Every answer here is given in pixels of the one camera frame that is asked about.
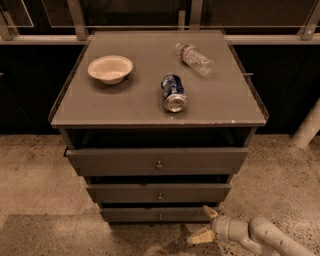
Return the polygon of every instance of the drawer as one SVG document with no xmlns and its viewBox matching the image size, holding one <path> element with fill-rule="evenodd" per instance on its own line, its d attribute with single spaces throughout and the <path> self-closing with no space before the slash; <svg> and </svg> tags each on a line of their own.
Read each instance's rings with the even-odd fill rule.
<svg viewBox="0 0 320 256">
<path fill-rule="evenodd" d="M 230 184 L 103 184 L 87 191 L 97 203 L 221 202 Z"/>
<path fill-rule="evenodd" d="M 202 207 L 102 209 L 107 222 L 209 222 Z"/>
<path fill-rule="evenodd" d="M 68 150 L 81 176 L 237 173 L 247 148 L 130 148 Z"/>
</svg>

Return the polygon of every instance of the dark cabinet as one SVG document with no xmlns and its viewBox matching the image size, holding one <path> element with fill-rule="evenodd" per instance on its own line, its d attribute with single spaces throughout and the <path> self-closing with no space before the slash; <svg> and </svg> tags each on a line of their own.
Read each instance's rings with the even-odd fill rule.
<svg viewBox="0 0 320 256">
<path fill-rule="evenodd" d="M 82 48 L 0 47 L 1 133 L 55 133 L 48 115 Z"/>
<path fill-rule="evenodd" d="M 235 46 L 270 118 L 258 133 L 293 134 L 320 97 L 320 46 Z"/>
</svg>

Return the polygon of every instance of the soda can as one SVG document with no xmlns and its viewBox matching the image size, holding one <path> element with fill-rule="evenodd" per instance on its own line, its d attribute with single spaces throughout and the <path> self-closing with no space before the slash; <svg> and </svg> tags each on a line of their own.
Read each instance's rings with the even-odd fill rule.
<svg viewBox="0 0 320 256">
<path fill-rule="evenodd" d="M 180 112 L 187 105 L 187 96 L 180 77 L 174 74 L 166 75 L 161 82 L 163 89 L 163 106 L 171 112 Z"/>
</svg>

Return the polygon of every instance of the white bowl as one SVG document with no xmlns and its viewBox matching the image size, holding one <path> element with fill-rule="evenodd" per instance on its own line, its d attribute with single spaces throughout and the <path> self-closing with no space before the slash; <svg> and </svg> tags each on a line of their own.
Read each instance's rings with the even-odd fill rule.
<svg viewBox="0 0 320 256">
<path fill-rule="evenodd" d="M 88 67 L 88 73 L 104 84 L 117 84 L 132 70 L 132 62 L 122 56 L 110 55 L 94 60 Z"/>
</svg>

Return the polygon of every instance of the water bottle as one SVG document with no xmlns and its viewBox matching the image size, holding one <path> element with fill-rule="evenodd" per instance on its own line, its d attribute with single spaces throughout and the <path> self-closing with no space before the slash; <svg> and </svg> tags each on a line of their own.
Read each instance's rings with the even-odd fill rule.
<svg viewBox="0 0 320 256">
<path fill-rule="evenodd" d="M 176 53 L 179 58 L 202 76 L 210 76 L 214 62 L 192 44 L 178 43 Z"/>
</svg>

